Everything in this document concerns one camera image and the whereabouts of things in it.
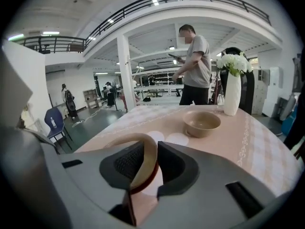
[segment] checkered tablecloth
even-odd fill
[[[182,117],[190,110],[216,114],[221,119],[221,126],[201,139],[184,134]],[[176,143],[225,157],[263,182],[276,196],[293,189],[302,172],[288,148],[260,122],[241,109],[235,116],[227,116],[218,105],[138,106],[77,152],[101,149],[128,133],[146,133],[156,142]],[[156,206],[156,191],[162,184],[159,169],[154,181],[141,193],[132,196],[138,223]]]

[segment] railing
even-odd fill
[[[70,36],[34,36],[13,40],[43,54],[56,52],[83,52],[85,39]]]
[[[180,1],[180,0],[157,0],[158,4],[160,3],[168,3],[171,1]],[[232,6],[238,7],[240,9],[245,10],[248,13],[254,14],[257,17],[261,18],[262,20],[266,21],[267,23],[270,23],[269,21],[269,15],[267,15],[265,12],[261,11],[257,7],[251,5],[250,3],[247,3],[242,0],[205,0],[210,2],[220,2],[220,3],[226,3],[230,4]],[[137,10],[141,10],[150,6],[155,6],[155,1],[153,0],[138,0],[136,2],[133,2],[124,8],[120,9],[119,11],[115,12],[113,15],[105,19],[93,32],[86,38],[86,44],[87,47],[92,40],[98,35],[101,34],[101,32],[109,29],[111,26],[115,25],[117,22],[124,19],[126,16],[131,15],[132,13],[136,12]]]

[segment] vase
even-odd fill
[[[224,113],[226,115],[236,115],[240,102],[241,90],[240,75],[236,77],[229,73],[224,97]]]

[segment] column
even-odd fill
[[[135,106],[135,97],[132,84],[132,68],[129,57],[129,44],[128,38],[125,35],[119,35],[117,37],[118,43],[118,55],[120,62],[120,71],[122,84],[125,94],[125,100],[128,111],[131,111]]]

